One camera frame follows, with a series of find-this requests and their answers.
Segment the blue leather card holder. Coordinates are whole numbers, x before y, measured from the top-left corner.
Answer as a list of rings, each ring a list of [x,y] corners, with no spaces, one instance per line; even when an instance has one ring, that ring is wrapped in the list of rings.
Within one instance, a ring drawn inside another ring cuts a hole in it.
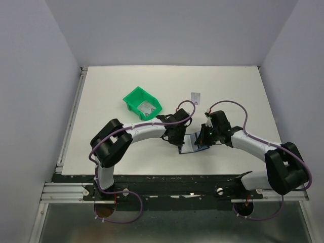
[[[182,145],[181,148],[178,148],[179,154],[188,154],[188,153],[195,153],[195,152],[200,152],[195,150],[195,142],[198,139],[200,132],[195,132],[191,134],[185,134],[184,136],[184,144]]]

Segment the grey striped credit card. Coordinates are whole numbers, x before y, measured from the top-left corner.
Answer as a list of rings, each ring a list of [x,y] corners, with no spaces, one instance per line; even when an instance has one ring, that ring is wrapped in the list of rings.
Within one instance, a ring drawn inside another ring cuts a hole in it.
[[[200,150],[208,149],[209,146],[207,146],[207,145],[195,145],[194,148],[195,148],[195,150],[200,151]]]

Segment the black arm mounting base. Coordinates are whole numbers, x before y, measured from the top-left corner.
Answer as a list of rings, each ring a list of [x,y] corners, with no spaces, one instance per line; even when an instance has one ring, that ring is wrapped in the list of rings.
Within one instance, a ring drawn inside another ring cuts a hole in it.
[[[84,201],[116,203],[119,211],[137,211],[140,201],[150,211],[230,211],[233,201],[251,206],[263,197],[245,190],[238,175],[115,175],[105,193],[96,184],[86,185],[84,192]]]

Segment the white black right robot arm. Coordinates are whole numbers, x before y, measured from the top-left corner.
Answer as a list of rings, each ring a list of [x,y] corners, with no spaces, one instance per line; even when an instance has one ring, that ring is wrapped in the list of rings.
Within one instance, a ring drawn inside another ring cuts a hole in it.
[[[240,149],[265,163],[264,172],[246,172],[233,185],[233,193],[245,198],[251,190],[273,190],[286,195],[309,182],[310,176],[297,146],[292,142],[272,143],[248,134],[242,127],[232,127],[224,111],[206,112],[195,145],[224,144]]]

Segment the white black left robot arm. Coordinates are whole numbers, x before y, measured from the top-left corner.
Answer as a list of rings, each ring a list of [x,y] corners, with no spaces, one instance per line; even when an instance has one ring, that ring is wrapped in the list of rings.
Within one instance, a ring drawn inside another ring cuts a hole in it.
[[[192,116],[182,108],[174,114],[158,115],[135,124],[123,124],[117,118],[109,121],[90,141],[92,151],[89,159],[96,164],[95,194],[101,200],[111,197],[114,166],[120,162],[131,144],[161,138],[181,148],[186,128],[191,122]]]

